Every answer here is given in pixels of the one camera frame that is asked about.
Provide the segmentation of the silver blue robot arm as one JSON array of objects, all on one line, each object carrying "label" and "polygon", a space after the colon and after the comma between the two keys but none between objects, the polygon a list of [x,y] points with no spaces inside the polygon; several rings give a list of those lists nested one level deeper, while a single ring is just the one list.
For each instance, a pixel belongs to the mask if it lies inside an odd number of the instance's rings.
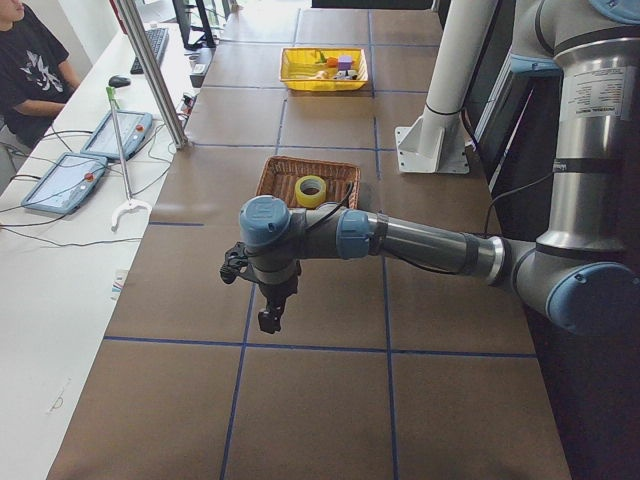
[{"label": "silver blue robot arm", "polygon": [[624,151],[639,126],[638,3],[517,2],[511,68],[563,76],[547,230],[533,242],[478,237],[344,203],[291,209],[279,198],[255,197],[240,210],[241,239],[220,275],[259,287],[264,332],[280,330],[302,260],[369,255],[482,277],[575,334],[616,332],[638,319],[639,277],[621,263],[617,233]]}]

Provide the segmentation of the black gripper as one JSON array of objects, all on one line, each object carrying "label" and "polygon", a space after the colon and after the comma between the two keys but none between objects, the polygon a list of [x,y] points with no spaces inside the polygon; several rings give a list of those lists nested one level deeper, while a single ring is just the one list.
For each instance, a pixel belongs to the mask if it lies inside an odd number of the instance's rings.
[{"label": "black gripper", "polygon": [[286,301],[297,293],[298,277],[298,274],[293,274],[281,283],[259,284],[259,289],[266,299],[265,309],[261,309],[258,313],[259,328],[262,332],[272,334],[273,330],[281,331],[281,317]]}]

